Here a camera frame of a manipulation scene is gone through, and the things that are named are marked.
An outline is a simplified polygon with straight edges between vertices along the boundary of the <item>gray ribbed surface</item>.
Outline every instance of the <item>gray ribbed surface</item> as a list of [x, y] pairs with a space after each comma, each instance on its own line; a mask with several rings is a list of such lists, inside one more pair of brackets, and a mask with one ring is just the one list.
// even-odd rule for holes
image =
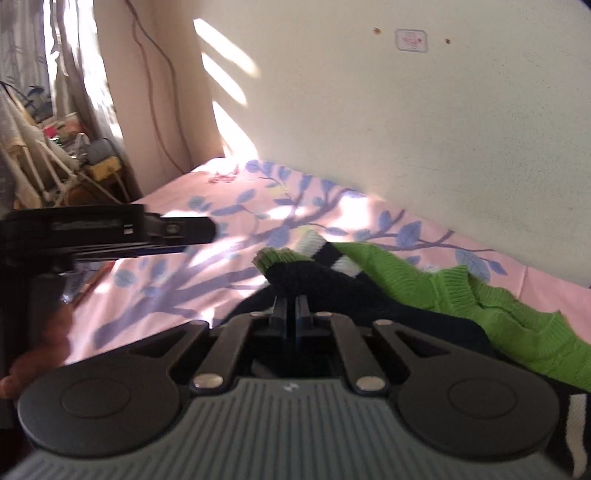
[[229, 394], [193, 401], [159, 441], [107, 460], [37, 453], [9, 480], [559, 480], [541, 455], [493, 465], [424, 447], [383, 400], [339, 380], [240, 380]]

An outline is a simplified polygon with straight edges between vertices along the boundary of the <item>finger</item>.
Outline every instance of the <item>finger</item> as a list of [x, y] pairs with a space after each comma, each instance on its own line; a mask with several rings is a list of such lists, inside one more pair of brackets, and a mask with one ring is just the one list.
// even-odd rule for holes
[[14, 384], [12, 377], [4, 377], [0, 380], [0, 398], [3, 400], [16, 400], [19, 394], [18, 387]]
[[38, 377], [62, 365], [68, 355], [67, 340], [58, 345], [39, 346], [17, 358], [9, 371], [12, 381], [22, 391]]
[[73, 325], [73, 309], [71, 305], [62, 304], [47, 321], [44, 338], [53, 345], [61, 344], [70, 333]]

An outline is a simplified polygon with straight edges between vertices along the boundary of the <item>red object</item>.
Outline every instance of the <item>red object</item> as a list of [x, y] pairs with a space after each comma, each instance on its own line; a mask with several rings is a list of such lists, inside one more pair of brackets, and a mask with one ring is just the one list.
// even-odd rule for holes
[[45, 136], [47, 138], [55, 138], [57, 137], [57, 128], [55, 125], [47, 125], [43, 129], [43, 133], [45, 133]]

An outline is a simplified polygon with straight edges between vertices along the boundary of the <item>bed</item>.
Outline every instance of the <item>bed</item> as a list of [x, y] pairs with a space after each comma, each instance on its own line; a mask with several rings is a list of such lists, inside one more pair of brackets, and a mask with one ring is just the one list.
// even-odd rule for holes
[[560, 310], [591, 343], [591, 291], [330, 180], [268, 161], [215, 159], [142, 203], [168, 216], [210, 216], [217, 238], [178, 254], [116, 262], [76, 310], [69, 362], [191, 319], [218, 325], [265, 284], [252, 265], [256, 252], [293, 247], [309, 229], [330, 241], [377, 244], [424, 271], [464, 264], [537, 310]]

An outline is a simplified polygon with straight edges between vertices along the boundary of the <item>logo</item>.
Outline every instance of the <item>logo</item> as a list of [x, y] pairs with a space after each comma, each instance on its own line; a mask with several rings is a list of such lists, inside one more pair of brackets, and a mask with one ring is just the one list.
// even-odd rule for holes
[[297, 383], [288, 383], [287, 385], [283, 385], [283, 390], [289, 393], [293, 393], [298, 390], [300, 386]]

